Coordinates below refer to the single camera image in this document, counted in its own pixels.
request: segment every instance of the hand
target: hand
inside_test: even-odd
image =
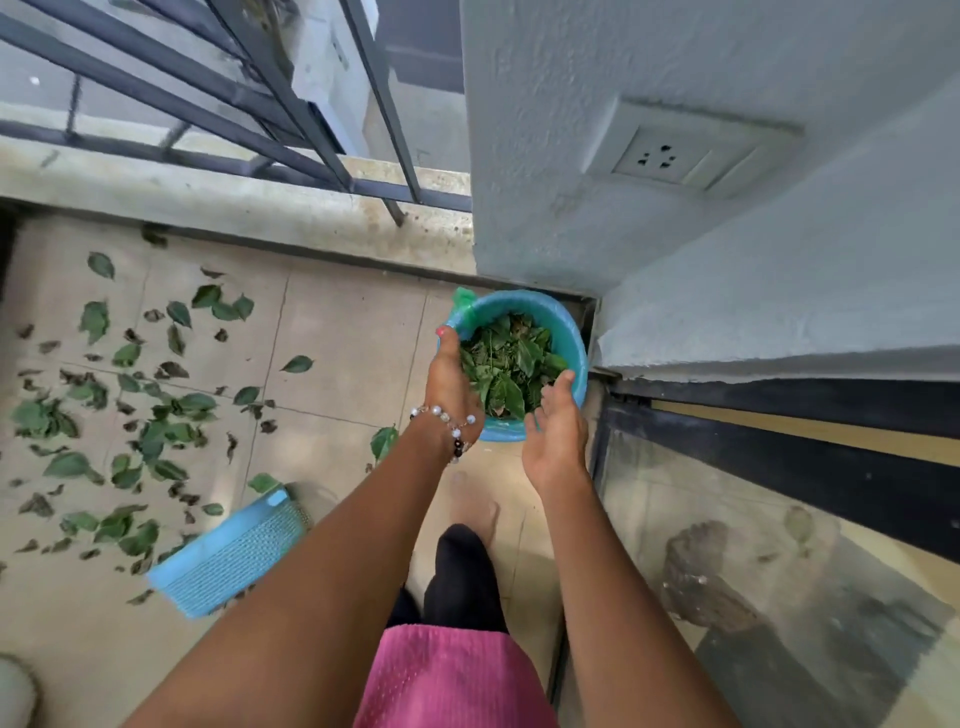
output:
[[[426,399],[424,404],[432,407],[438,404],[450,419],[460,427],[464,442],[475,443],[483,429],[484,413],[480,406],[480,397],[470,386],[464,365],[460,361],[460,337],[447,326],[437,329],[440,336],[440,348],[430,362],[430,372],[426,380]],[[467,415],[473,415],[473,425],[461,426],[467,421]]]
[[[540,497],[557,484],[569,482],[571,476],[585,477],[589,483],[587,421],[570,392],[574,376],[567,369],[552,385],[543,387],[537,411],[523,418],[527,428],[523,470]]]

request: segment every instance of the textured wall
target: textured wall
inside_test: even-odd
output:
[[[600,294],[802,179],[960,68],[955,0],[465,3],[481,273]],[[805,126],[788,168],[706,202],[579,173],[616,94]]]
[[[627,375],[960,378],[960,74],[603,301]]]

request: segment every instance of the person's left hand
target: person's left hand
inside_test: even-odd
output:
[[[460,427],[464,442],[475,443],[483,429],[484,412],[480,406],[480,397],[464,374],[460,361],[460,337],[448,326],[437,329],[440,336],[440,348],[430,362],[430,373],[426,380],[426,399],[424,404],[432,407],[438,404],[451,421]],[[473,415],[476,422],[465,425],[467,415]],[[433,417],[430,414],[421,417]]]

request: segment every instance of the switch plate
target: switch plate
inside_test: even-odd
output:
[[[730,197],[780,165],[801,138],[788,125],[617,99],[584,171]]]

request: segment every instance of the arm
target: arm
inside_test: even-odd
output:
[[[427,402],[473,442],[483,411],[444,328]],[[453,455],[450,430],[417,417],[373,472],[226,612],[133,713],[147,726],[350,726],[427,507]]]
[[[527,415],[523,467],[543,501],[570,651],[590,726],[735,728],[703,672],[620,544],[590,482],[587,423],[572,372],[543,388]]]

